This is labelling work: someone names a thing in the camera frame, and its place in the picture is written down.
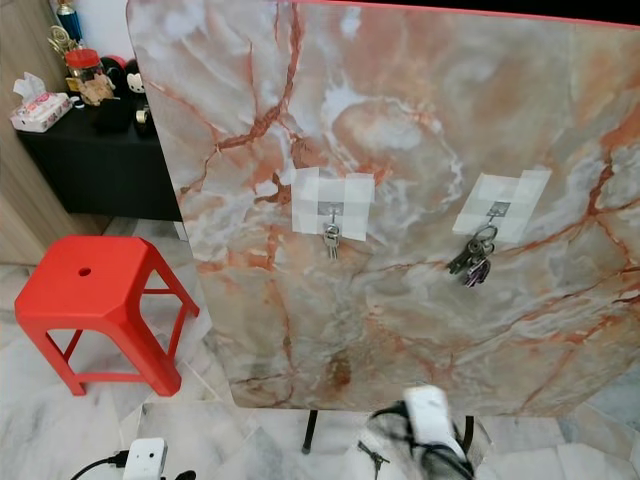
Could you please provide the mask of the square taped adhesive metal hook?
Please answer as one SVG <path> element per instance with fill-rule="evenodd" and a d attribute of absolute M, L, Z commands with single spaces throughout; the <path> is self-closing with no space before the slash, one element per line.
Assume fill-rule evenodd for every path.
<path fill-rule="evenodd" d="M 372 174 L 349 173 L 329 178 L 319 168 L 294 170 L 291 227 L 294 233 L 321 234 L 335 227 L 351 241 L 365 241 L 374 200 Z"/>

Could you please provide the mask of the bunch of dark keys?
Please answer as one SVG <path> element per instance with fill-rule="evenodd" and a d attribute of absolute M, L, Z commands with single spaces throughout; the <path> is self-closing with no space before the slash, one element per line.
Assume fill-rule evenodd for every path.
<path fill-rule="evenodd" d="M 489 257 L 495 251 L 495 237 L 498 228 L 493 224 L 477 230 L 447 264 L 448 273 L 456 275 L 466 287 L 475 287 L 485 282 L 492 270 L 492 261 Z"/>

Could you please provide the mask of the gold and blue trophy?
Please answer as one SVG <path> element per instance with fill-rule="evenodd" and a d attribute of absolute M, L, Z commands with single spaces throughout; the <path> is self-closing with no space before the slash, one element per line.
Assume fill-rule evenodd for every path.
<path fill-rule="evenodd" d="M 81 49 L 83 38 L 81 20 L 73 0 L 56 0 L 55 26 L 50 27 L 49 42 L 55 52 L 65 55 L 70 50 Z"/>

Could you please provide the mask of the pink tissue pack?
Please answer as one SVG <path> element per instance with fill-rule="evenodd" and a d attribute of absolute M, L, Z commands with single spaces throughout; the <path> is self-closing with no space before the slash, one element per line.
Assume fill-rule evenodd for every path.
<path fill-rule="evenodd" d="M 44 133 L 72 110 L 67 93 L 47 91 L 44 81 L 35 74 L 24 73 L 14 82 L 12 91 L 20 96 L 18 108 L 10 114 L 15 131 Z"/>

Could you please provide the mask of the slanted taped adhesive metal hook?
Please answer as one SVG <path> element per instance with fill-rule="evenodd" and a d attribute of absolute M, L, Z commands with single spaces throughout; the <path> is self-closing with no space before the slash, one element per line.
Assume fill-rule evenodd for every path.
<path fill-rule="evenodd" d="M 548 169 L 524 170 L 520 177 L 481 174 L 452 232 L 461 236 L 489 230 L 497 243 L 520 241 L 549 179 Z"/>

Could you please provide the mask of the black mouse figurine white face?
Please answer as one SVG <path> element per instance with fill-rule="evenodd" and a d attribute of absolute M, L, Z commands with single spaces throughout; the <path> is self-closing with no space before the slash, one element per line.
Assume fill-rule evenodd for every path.
<path fill-rule="evenodd" d="M 137 60 L 129 60 L 125 64 L 125 84 L 127 84 L 128 90 L 131 91 L 134 96 L 145 96 L 145 81 L 140 73 L 140 65 Z"/>

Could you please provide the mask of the red-lidded snack jar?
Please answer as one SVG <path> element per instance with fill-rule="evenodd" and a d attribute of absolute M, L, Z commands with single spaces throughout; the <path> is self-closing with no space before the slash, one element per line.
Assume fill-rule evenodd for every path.
<path fill-rule="evenodd" d="M 115 99 L 114 84 L 95 50 L 78 47 L 65 52 L 64 60 L 84 104 L 100 106 L 105 100 Z"/>

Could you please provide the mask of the black pouch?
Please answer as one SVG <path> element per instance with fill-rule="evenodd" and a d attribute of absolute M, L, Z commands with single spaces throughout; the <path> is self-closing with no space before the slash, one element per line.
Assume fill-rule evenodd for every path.
<path fill-rule="evenodd" d="M 105 99 L 91 111 L 93 131 L 99 134 L 118 134 L 128 131 L 134 123 L 134 104 L 128 99 Z"/>

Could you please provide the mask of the black console table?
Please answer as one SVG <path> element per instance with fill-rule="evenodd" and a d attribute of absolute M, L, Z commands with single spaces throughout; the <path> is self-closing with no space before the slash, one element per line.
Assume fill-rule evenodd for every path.
<path fill-rule="evenodd" d="M 156 137 L 128 131 L 99 134 L 90 114 L 73 108 L 44 133 L 18 131 L 17 138 L 73 214 L 179 221 L 180 211 Z"/>

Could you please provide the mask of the light wooden cabinet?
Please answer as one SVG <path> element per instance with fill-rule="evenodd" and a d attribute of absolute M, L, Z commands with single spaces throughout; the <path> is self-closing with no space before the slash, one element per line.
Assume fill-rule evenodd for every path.
<path fill-rule="evenodd" d="M 9 116 L 20 97 L 12 84 L 23 74 L 49 88 L 65 67 L 47 44 L 55 18 L 49 0 L 0 0 L 0 261 L 36 265 L 54 241 L 72 234 L 100 234 L 110 218 L 69 214 L 17 138 Z"/>

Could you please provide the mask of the red plastic stool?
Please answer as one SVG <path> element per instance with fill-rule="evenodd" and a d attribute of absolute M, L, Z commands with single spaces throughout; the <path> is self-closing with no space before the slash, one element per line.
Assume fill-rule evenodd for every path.
<path fill-rule="evenodd" d="M 180 306 L 168 346 L 140 311 L 148 294 L 170 294 Z M 68 236 L 51 244 L 15 298 L 15 323 L 73 396 L 91 383 L 142 383 L 172 397 L 182 385 L 177 351 L 184 325 L 200 307 L 154 244 L 140 237 Z M 108 338 L 134 372 L 78 372 L 70 365 L 81 337 Z"/>

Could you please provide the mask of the black tape dispenser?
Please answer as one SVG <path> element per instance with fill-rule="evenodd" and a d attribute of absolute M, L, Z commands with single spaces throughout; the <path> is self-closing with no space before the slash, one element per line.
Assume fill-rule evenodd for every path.
<path fill-rule="evenodd" d="M 140 138 L 150 138 L 156 136 L 156 125 L 154 115 L 150 110 L 150 105 L 138 106 L 134 110 L 134 132 Z"/>

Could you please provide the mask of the marble-patterned board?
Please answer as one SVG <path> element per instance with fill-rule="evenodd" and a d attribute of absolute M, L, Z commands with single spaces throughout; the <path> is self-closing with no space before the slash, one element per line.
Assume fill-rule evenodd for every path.
<path fill-rule="evenodd" d="M 640 27 L 353 3 L 129 0 L 134 55 L 242 407 L 413 384 L 559 416 L 640 360 Z M 294 170 L 372 174 L 365 241 L 294 233 Z M 447 264 L 481 174 L 548 169 L 485 282 Z"/>

